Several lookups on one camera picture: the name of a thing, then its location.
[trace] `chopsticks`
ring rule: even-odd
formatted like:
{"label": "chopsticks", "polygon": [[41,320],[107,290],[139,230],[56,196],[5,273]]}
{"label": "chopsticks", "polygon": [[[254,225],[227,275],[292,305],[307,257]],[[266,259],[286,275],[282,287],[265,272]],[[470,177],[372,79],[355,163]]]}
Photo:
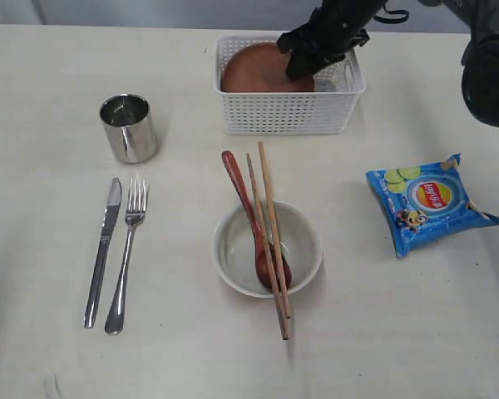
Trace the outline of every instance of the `chopsticks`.
{"label": "chopsticks", "polygon": [[266,193],[266,202],[268,203],[269,224],[272,228],[272,238],[274,239],[275,264],[277,265],[277,274],[279,275],[279,284],[281,285],[281,294],[284,300],[284,311],[286,313],[286,317],[290,318],[291,312],[289,293],[286,287],[286,280],[284,278],[283,258],[281,256],[281,243],[279,241],[279,229],[277,227],[277,218],[275,217],[274,189],[272,187],[272,181],[269,177],[268,161],[266,160],[266,151],[264,150],[264,144],[262,141],[259,141],[259,155],[260,165],[263,170],[264,192]]}
{"label": "chopsticks", "polygon": [[269,250],[268,235],[266,234],[266,225],[264,223],[263,207],[260,203],[259,187],[257,186],[257,180],[255,178],[255,173],[253,171],[253,165],[251,163],[250,154],[246,153],[246,159],[248,161],[249,179],[251,180],[251,189],[253,191],[255,208],[257,210],[257,222],[259,227],[263,232],[263,246],[264,254],[266,256],[266,264],[268,266],[269,279],[272,284],[272,292],[274,293],[275,307],[277,308],[277,314],[279,317],[279,327],[281,328],[281,336],[283,339],[289,339],[289,328],[286,320],[286,312],[284,308],[284,300],[279,292],[279,285],[277,284],[277,277],[274,270],[274,260],[272,259],[272,253]]}

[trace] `cartoon character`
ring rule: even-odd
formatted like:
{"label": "cartoon character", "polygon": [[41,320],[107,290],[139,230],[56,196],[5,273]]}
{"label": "cartoon character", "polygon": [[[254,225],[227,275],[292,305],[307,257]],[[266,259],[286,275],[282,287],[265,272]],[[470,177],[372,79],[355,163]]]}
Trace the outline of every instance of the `cartoon character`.
{"label": "cartoon character", "polygon": [[398,227],[417,233],[417,228],[428,221],[427,214],[422,210],[403,209],[396,213]]}

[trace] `metal cup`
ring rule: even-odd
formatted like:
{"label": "metal cup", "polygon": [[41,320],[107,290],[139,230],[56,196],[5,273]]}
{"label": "metal cup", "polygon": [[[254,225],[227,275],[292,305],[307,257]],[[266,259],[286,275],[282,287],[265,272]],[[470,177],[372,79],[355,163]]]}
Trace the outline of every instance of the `metal cup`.
{"label": "metal cup", "polygon": [[111,97],[100,108],[101,123],[115,157],[127,164],[151,158],[158,148],[148,101],[134,94]]}

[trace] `bowl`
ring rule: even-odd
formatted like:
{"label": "bowl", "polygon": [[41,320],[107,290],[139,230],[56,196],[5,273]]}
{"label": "bowl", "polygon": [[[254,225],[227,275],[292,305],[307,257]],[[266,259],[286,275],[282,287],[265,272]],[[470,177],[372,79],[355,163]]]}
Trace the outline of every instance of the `bowl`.
{"label": "bowl", "polygon": [[[275,201],[281,250],[292,272],[289,293],[306,286],[322,263],[322,244],[312,223],[295,207]],[[271,230],[267,225],[269,241]],[[255,245],[250,222],[242,206],[229,212],[216,226],[210,256],[222,279],[240,293],[254,298],[274,295],[257,278]]]}

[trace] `table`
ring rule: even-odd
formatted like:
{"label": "table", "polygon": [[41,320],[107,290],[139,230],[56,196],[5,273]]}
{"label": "table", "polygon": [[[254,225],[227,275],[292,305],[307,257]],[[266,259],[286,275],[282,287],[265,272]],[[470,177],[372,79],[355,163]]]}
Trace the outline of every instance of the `table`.
{"label": "table", "polygon": [[[468,194],[499,214],[499,130],[460,94],[468,37],[374,33],[358,50],[368,83],[342,135],[270,137],[276,198],[316,225],[324,264],[291,298],[284,343],[273,301],[227,287],[209,256],[238,204],[220,161],[257,157],[256,137],[222,133],[212,86],[225,32],[0,26],[0,399],[475,398],[499,393],[499,227],[396,259],[367,170],[462,152]],[[112,156],[97,110],[134,92],[151,103],[161,152]],[[82,316],[106,191],[148,178],[126,326],[109,337],[125,240],[109,251],[98,320]]]}

